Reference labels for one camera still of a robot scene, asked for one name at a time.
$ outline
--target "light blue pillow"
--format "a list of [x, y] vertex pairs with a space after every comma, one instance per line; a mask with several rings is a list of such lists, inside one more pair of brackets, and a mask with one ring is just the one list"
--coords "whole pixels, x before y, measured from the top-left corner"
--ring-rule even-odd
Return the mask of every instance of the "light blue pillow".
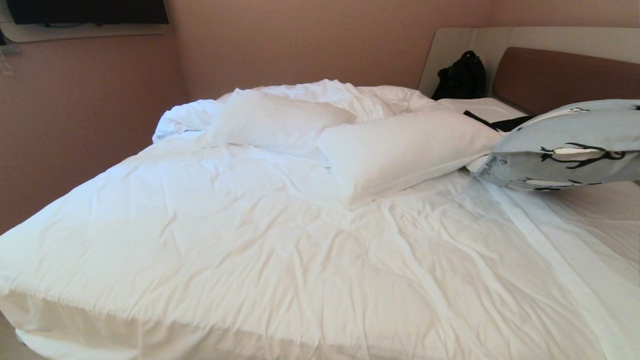
[[579, 102], [506, 135], [473, 173], [516, 190], [640, 179], [640, 100]]

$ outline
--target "bag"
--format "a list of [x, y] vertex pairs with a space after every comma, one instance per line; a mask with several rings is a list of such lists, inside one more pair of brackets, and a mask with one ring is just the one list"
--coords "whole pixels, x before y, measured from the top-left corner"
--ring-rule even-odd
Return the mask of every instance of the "bag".
[[433, 100], [477, 99], [486, 97], [486, 75], [480, 57], [467, 51], [450, 67], [438, 71], [440, 84], [433, 92]]

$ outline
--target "wall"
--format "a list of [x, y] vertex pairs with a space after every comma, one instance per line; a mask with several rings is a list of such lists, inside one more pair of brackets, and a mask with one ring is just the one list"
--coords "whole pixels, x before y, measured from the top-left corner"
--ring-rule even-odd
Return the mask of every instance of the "wall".
[[491, 0], [168, 0], [191, 99], [324, 78], [415, 88], [442, 26]]
[[186, 101], [173, 34], [20, 47], [0, 75], [0, 234], [148, 146]]
[[639, 0], [493, 0], [492, 26], [640, 26]]

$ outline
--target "pillow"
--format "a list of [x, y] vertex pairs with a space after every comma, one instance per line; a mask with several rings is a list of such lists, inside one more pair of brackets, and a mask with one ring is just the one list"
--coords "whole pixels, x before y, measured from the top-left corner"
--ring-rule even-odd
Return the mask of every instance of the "pillow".
[[324, 131], [328, 158], [348, 208], [452, 172], [488, 154], [500, 134], [448, 110], [423, 110]]
[[323, 161], [316, 145], [322, 131], [352, 122], [354, 118], [351, 112], [323, 102], [294, 100], [257, 90], [236, 90], [196, 143], [203, 147], [228, 143], [253, 145]]
[[640, 100], [580, 102], [517, 127], [476, 177], [516, 190], [640, 179]]

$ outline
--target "headboard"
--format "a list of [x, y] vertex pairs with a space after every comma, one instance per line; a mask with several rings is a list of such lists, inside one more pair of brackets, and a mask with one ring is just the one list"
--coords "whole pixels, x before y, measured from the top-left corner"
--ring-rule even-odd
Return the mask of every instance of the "headboard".
[[438, 70], [466, 50], [482, 59], [489, 96], [529, 113], [580, 101], [640, 99], [640, 28], [440, 28], [418, 89], [430, 96]]
[[581, 101], [640, 99], [640, 64], [510, 47], [495, 73], [493, 95], [532, 114]]

